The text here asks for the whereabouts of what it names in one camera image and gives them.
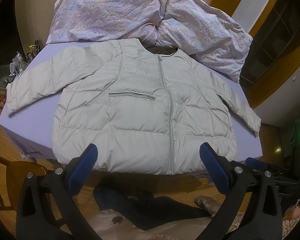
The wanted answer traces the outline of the wooden chair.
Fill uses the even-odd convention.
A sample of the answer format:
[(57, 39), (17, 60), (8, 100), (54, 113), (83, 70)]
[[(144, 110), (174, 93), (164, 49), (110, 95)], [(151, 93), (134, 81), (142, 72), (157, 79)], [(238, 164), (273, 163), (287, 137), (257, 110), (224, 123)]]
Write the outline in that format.
[(16, 210), (26, 175), (44, 176), (48, 169), (26, 161), (9, 161), (0, 156), (0, 211)]

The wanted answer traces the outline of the brown slipper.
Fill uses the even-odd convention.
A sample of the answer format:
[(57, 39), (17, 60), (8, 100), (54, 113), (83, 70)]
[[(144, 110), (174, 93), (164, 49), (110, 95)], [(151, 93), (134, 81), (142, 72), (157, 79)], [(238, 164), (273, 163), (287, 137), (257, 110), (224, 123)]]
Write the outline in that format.
[(212, 217), (218, 212), (221, 207), (221, 203), (217, 202), (211, 197), (198, 196), (194, 199), (194, 203), (201, 209), (206, 210)]

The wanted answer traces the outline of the dark trousers leg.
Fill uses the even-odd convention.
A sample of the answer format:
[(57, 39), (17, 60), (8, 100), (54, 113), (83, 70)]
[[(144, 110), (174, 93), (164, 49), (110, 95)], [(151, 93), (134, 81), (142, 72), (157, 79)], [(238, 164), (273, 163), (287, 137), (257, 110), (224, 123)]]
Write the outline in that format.
[(111, 209), (119, 212), (145, 231), (169, 222), (211, 216), (206, 209), (192, 207), (166, 196), (154, 197), (151, 192), (128, 198), (111, 180), (98, 183), (93, 196), (101, 211)]

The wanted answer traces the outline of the floral pink quilt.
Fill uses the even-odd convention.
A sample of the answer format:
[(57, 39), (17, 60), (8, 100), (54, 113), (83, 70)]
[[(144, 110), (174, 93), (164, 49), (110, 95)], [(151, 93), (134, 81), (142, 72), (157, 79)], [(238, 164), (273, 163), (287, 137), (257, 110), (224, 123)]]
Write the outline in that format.
[(137, 38), (178, 48), (239, 82), (252, 37), (203, 0), (57, 0), (47, 43)]

